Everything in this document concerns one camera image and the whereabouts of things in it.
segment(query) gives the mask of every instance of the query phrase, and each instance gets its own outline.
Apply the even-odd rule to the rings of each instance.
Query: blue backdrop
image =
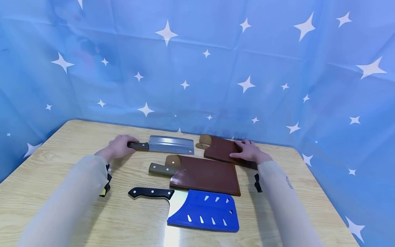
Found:
[[[361,246],[395,243],[390,0],[0,2],[0,181],[70,119],[296,148]]]

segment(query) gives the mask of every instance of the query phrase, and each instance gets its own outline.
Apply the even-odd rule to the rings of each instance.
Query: forearm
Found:
[[[107,161],[85,156],[25,228],[18,247],[69,246],[79,219],[107,184]]]
[[[319,247],[322,243],[310,223],[287,175],[275,161],[258,165],[265,192],[284,247]]]

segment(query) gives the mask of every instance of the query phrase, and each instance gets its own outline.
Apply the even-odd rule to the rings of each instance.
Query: cleaver in blue sheath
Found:
[[[137,151],[179,153],[183,155],[193,155],[195,153],[193,140],[169,136],[150,136],[149,141],[144,143],[130,141],[128,147]]]
[[[131,189],[129,195],[134,199],[139,196],[167,199],[170,204],[168,225],[220,232],[239,230],[235,201],[230,195],[143,187]]]

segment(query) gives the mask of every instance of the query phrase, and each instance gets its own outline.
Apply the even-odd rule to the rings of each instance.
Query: wooden table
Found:
[[[0,184],[0,246],[15,246],[24,227],[60,185],[70,167],[105,147],[117,134],[148,141],[151,134],[194,139],[199,136],[72,120]],[[293,187],[325,246],[358,246],[343,221],[293,148],[258,144],[288,173]],[[148,174],[151,162],[164,164],[167,154],[136,152],[112,163],[110,194],[98,198],[82,219],[73,246],[281,246],[268,201],[254,187],[256,171],[236,167],[241,197],[234,196],[237,233],[191,230],[166,225],[165,200],[128,196],[132,187],[168,188],[169,179]],[[195,148],[195,156],[203,150]]]

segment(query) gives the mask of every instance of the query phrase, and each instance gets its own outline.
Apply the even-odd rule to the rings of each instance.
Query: blue plastic sheath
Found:
[[[236,205],[231,196],[198,190],[189,190],[184,205],[167,219],[167,223],[221,232],[237,232],[239,230]]]

